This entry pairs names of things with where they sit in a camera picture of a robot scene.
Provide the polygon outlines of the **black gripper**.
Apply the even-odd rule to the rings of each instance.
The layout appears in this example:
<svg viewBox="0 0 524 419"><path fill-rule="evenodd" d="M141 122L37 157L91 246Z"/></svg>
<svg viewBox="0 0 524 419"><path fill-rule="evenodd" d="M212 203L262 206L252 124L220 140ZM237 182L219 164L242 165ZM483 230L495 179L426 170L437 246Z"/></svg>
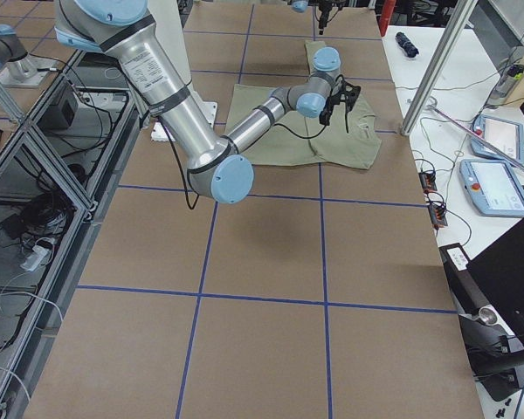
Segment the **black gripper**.
<svg viewBox="0 0 524 419"><path fill-rule="evenodd" d="M348 82L344 82L342 84L341 90L340 90L340 102L344 103L344 123L345 123L345 130L346 133L349 133L349 122L348 122L348 116L351 112L351 107L355 106L356 101L358 100L360 93L361 93L361 87L353 85Z"/></svg>
<svg viewBox="0 0 524 419"><path fill-rule="evenodd" d="M328 13L334 8L341 10L343 8L343 0L318 0L318 10L321 12L318 17L318 33L322 35L328 25Z"/></svg>

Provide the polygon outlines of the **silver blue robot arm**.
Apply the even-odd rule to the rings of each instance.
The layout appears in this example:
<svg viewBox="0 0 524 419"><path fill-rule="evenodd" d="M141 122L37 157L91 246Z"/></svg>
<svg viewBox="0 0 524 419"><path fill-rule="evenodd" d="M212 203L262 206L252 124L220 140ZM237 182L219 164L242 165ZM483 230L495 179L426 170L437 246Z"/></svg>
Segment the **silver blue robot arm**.
<svg viewBox="0 0 524 419"><path fill-rule="evenodd" d="M159 1L157 5L161 5L161 16L162 23L168 22L169 15L169 1ZM181 25L184 27L190 10L192 1L176 1L179 17L181 19ZM324 30L327 28L328 23L335 18L337 13L342 10L348 1L223 1L231 3L260 3L260 4L281 4L286 3L291 9L297 13L304 13L306 10L313 12L314 19L318 25L318 33L322 35ZM330 16L330 13L336 8L334 14ZM87 52L98 52L101 53L100 49L97 49L97 45L93 44L92 41L88 40L81 35L80 38L76 38L76 48L83 49ZM18 62L24 60L28 52L24 45L18 39L15 30L7 24L0 24L0 70L6 65L6 63Z"/></svg>
<svg viewBox="0 0 524 419"><path fill-rule="evenodd" d="M334 106L351 110L357 87L340 73L333 47L320 48L314 70L299 86L280 87L254 107L228 134L217 135L191 90L155 35L156 21L145 1L57 1L57 40L86 52L115 58L130 85L188 157L186 183L200 196L236 203L250 192L252 164L242 153L288 112L329 123Z"/></svg>

